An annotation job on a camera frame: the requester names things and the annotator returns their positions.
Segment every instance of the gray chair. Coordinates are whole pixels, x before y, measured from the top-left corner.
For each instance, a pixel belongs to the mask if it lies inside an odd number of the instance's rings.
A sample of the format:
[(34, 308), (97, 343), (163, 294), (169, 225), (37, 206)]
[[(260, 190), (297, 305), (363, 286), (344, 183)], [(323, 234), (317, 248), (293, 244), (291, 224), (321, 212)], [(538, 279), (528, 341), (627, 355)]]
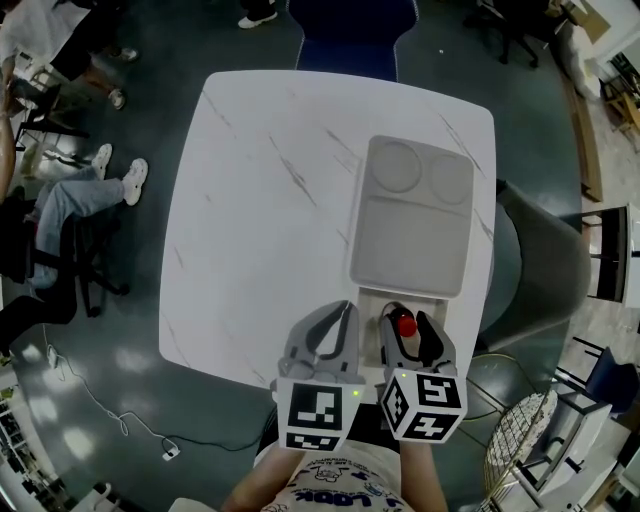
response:
[(505, 181), (498, 180), (497, 202), (515, 227), (522, 269), (513, 300), (478, 335), (476, 350), (489, 352), (568, 320), (591, 275), (589, 249), (575, 229)]

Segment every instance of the white table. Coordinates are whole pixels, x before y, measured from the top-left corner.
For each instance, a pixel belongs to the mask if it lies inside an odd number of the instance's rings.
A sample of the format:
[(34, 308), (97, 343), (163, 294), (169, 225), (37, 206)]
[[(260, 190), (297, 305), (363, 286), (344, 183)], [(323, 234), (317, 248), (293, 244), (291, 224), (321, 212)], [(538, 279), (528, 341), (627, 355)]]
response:
[[(216, 73), (204, 86), (165, 240), (165, 359), (268, 387), (292, 325), (349, 299), (361, 313), (361, 373), (368, 384), (382, 382), (375, 329), (382, 306), (398, 297), (359, 290), (348, 276), (359, 176), (374, 135), (433, 144), (476, 164), (460, 296), (447, 303), (401, 297), (444, 323), (466, 375), (493, 248), (491, 114), (423, 89), (300, 71)], [(368, 392), (365, 400), (375, 401)]]

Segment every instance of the person's arm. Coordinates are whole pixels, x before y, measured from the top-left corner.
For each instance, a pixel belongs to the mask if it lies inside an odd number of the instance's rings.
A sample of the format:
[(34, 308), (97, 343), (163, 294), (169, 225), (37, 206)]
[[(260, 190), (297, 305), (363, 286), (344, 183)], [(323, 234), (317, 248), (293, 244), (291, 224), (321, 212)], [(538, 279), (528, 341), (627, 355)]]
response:
[(9, 88), (11, 80), (13, 80), (13, 71), (16, 68), (16, 58), (9, 57), (2, 61), (2, 89), (5, 94)]
[(13, 140), (13, 129), (7, 115), (10, 102), (11, 95), (5, 89), (0, 109), (0, 204), (4, 203), (9, 193), (9, 185), (16, 166), (16, 143)]
[(415, 512), (447, 512), (431, 445), (400, 442), (401, 494)]
[(284, 489), (305, 452), (274, 445), (258, 465), (235, 486), (221, 512), (258, 512)]

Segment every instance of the sneaker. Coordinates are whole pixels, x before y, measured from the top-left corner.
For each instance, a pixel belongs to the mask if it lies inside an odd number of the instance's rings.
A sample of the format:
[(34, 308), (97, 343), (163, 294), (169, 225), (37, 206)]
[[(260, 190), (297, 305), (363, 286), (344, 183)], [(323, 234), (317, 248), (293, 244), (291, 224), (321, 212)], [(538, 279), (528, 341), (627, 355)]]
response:
[(124, 97), (122, 89), (114, 89), (109, 93), (109, 100), (116, 110), (122, 110), (124, 104), (127, 102), (127, 98)]
[(275, 20), (278, 17), (278, 13), (274, 12), (271, 16), (268, 16), (266, 18), (262, 18), (261, 20), (250, 20), (249, 18), (247, 18), (246, 16), (244, 18), (242, 18), (239, 22), (238, 22), (238, 26), (242, 29), (249, 29), (249, 28), (255, 28), (258, 25), (262, 25), (263, 23), (266, 23), (267, 21), (271, 21), (271, 20)]
[(121, 48), (120, 53), (112, 57), (122, 62), (134, 62), (140, 58), (140, 52), (135, 48)]
[(147, 179), (149, 164), (143, 158), (137, 158), (131, 162), (127, 175), (122, 178), (124, 185), (124, 200), (129, 206), (134, 206), (140, 200), (142, 185)]
[(111, 144), (103, 144), (98, 150), (98, 154), (93, 160), (91, 160), (91, 167), (96, 171), (96, 176), (99, 180), (104, 179), (104, 175), (107, 173), (107, 165), (111, 160), (113, 154), (113, 146)]

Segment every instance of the wire basket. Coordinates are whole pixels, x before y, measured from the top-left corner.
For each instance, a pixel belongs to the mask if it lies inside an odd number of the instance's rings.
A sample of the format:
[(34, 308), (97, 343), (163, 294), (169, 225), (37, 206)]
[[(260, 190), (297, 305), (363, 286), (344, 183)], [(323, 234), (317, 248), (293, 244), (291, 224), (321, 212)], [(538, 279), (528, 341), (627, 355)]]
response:
[(486, 354), (477, 357), (502, 357), (512, 361), (519, 368), (533, 391), (531, 395), (520, 400), (514, 406), (508, 407), (467, 377), (467, 382), (494, 409), (489, 414), (471, 418), (467, 421), (477, 421), (495, 413), (501, 415), (500, 421), (496, 425), (487, 445), (461, 429), (464, 434), (486, 449), (483, 462), (486, 499), (478, 511), (499, 512), (501, 510), (498, 506), (499, 503), (521, 481), (521, 475), (515, 468), (516, 462), (520, 459), (526, 459), (533, 446), (544, 433), (556, 408), (558, 395), (553, 390), (549, 390), (546, 393), (536, 393), (535, 386), (527, 377), (522, 366), (511, 356), (506, 354)]
[(555, 391), (536, 393), (518, 402), (500, 419), (487, 446), (484, 483), (493, 496), (509, 476), (509, 470), (526, 458), (549, 425), (558, 403)]

